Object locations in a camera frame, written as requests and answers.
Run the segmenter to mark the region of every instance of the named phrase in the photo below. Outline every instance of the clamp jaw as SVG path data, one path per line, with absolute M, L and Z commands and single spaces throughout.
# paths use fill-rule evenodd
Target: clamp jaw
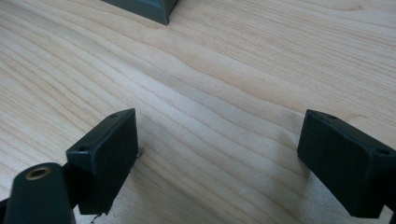
M 75 223 L 108 214 L 138 156 L 134 109 L 102 120 L 66 151 L 67 164 L 38 164 L 18 174 L 0 202 L 0 223 Z

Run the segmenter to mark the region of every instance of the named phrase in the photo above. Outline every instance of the black clamp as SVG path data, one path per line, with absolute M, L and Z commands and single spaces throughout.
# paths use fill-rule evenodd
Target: black clamp
M 102 120 L 66 151 L 67 164 L 47 162 L 18 174 L 0 202 L 0 223 L 75 223 L 108 213 L 139 154 L 134 109 Z
M 378 218 L 384 205 L 396 211 L 392 148 L 335 116 L 307 110 L 297 152 L 353 217 Z

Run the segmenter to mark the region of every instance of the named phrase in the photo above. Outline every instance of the metal ring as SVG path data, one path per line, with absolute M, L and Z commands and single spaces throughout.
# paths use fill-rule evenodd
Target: metal ring
M 34 170 L 31 170 L 26 174 L 26 179 L 28 180 L 37 180 L 41 177 L 44 177 L 50 173 L 50 168 L 48 166 L 37 167 Z

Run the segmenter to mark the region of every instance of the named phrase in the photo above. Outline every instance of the small hole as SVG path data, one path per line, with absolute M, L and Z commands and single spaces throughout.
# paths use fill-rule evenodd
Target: small hole
M 50 168 L 49 167 L 47 167 L 47 166 L 39 167 L 39 168 L 36 168 L 33 171 L 29 172 L 26 175 L 26 179 L 28 179 L 28 180 L 36 180 L 36 179 L 39 179 L 39 178 L 41 178 L 41 177 L 43 177 L 43 176 L 45 176 L 45 175 L 47 175 L 49 173 L 50 173 Z
M 389 151 L 387 151 L 386 149 L 382 149 L 382 148 L 376 148 L 375 149 L 377 152 L 384 154 L 384 155 L 389 155 Z
M 80 147 L 78 151 L 88 151 L 89 147 Z
M 32 172 L 32 177 L 38 177 L 38 176 L 41 176 L 41 175 L 43 175 L 44 173 L 46 173 L 46 170 L 36 170 L 36 171 L 33 171 Z

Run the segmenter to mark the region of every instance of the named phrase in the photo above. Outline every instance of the wooden table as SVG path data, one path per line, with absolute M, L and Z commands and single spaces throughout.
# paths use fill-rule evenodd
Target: wooden table
M 395 96 L 394 0 L 179 0 L 169 26 L 2 0 L 0 198 L 134 107 L 145 154 L 94 223 L 388 223 L 350 217 L 296 148 L 307 108 L 396 147 Z

